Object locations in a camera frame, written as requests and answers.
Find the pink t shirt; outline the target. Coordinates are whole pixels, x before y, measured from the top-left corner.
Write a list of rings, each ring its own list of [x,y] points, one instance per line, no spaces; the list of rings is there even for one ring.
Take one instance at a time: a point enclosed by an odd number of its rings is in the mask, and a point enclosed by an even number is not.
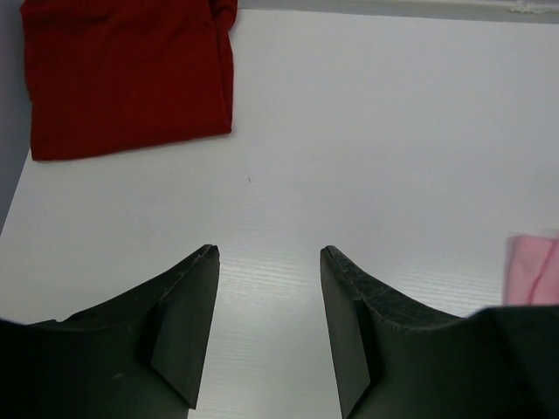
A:
[[[558,305],[558,238],[513,239],[505,280],[508,306]]]

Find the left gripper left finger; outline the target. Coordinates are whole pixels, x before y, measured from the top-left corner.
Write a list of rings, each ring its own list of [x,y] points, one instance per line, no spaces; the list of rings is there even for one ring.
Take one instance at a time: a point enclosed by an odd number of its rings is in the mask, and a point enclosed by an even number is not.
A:
[[[197,405],[219,279],[206,244],[62,321],[1,323],[4,418],[184,418]]]

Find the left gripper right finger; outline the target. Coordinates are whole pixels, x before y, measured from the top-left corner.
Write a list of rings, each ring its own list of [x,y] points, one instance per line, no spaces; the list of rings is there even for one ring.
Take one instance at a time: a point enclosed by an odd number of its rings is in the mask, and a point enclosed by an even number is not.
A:
[[[555,418],[558,309],[468,317],[412,299],[334,246],[321,287],[345,418]]]

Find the dark red folded t shirt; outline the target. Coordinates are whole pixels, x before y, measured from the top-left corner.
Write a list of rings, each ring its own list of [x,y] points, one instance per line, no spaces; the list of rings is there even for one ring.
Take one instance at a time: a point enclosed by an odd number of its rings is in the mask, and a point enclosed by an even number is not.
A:
[[[228,134],[234,1],[25,1],[31,156],[65,161]]]

